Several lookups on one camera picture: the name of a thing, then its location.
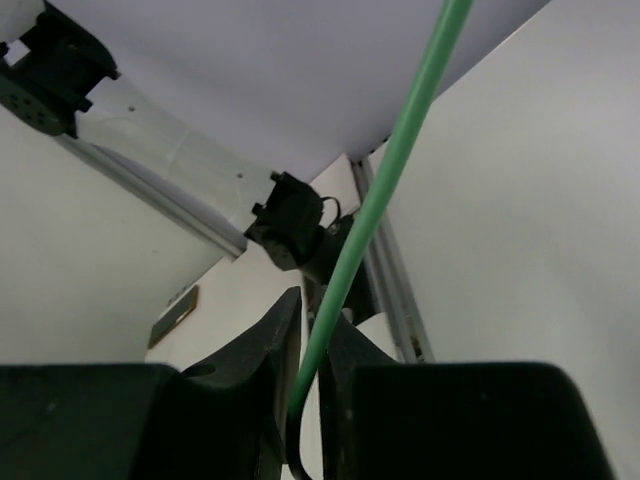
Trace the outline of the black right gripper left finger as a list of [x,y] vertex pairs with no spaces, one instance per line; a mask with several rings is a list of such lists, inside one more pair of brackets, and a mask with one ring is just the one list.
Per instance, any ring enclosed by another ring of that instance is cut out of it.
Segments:
[[5,479],[276,479],[298,366],[301,291],[176,370],[58,364],[1,370]]

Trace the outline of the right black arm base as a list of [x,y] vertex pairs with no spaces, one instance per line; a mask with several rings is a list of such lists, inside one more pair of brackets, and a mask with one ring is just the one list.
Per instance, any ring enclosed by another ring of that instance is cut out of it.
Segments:
[[[349,213],[334,219],[328,227],[319,227],[319,232],[322,234],[319,248],[302,269],[309,324],[313,323],[313,318],[317,314],[325,287],[330,281],[354,220],[355,214]],[[354,326],[364,323],[378,313],[374,289],[364,262],[359,265],[343,309],[348,311],[345,313],[345,318]]]

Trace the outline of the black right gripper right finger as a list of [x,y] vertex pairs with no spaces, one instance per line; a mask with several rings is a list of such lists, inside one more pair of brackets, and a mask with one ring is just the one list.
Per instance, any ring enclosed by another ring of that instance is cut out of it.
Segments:
[[540,362],[407,364],[339,320],[319,372],[327,479],[610,479],[581,393]]

